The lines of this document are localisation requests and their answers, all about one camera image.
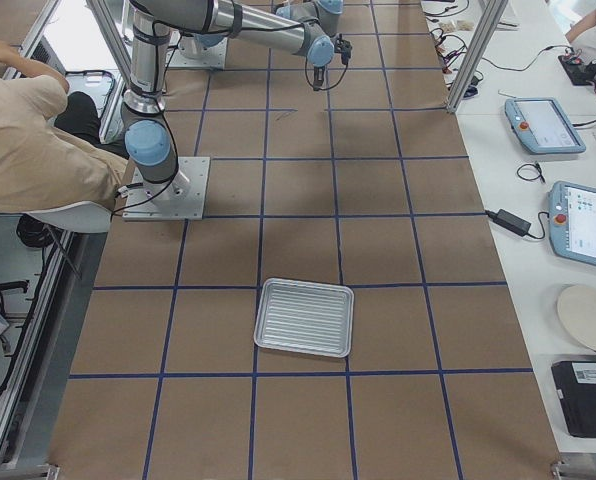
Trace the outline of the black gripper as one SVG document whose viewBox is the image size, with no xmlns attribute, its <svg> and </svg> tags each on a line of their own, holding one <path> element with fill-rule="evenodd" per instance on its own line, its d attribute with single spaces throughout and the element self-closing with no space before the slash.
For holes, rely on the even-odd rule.
<svg viewBox="0 0 596 480">
<path fill-rule="evenodd" d="M 313 67 L 313 88 L 322 88 L 325 80 L 325 67 Z"/>
</svg>

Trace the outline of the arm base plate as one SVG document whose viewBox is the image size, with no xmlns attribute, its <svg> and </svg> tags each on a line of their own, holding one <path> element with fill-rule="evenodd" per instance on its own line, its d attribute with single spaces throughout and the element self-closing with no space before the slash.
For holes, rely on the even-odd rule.
<svg viewBox="0 0 596 480">
<path fill-rule="evenodd" d="M 168 59 L 172 69 L 223 70 L 227 54 L 228 40 L 222 39 L 213 46 L 205 46 L 196 37 L 181 37 L 177 48 Z"/>
<path fill-rule="evenodd" d="M 135 169 L 133 183 L 141 186 L 129 191 L 125 221 L 201 220 L 210 171 L 209 157 L 180 157 L 179 170 L 171 183 L 161 185 L 143 180 Z"/>
</svg>

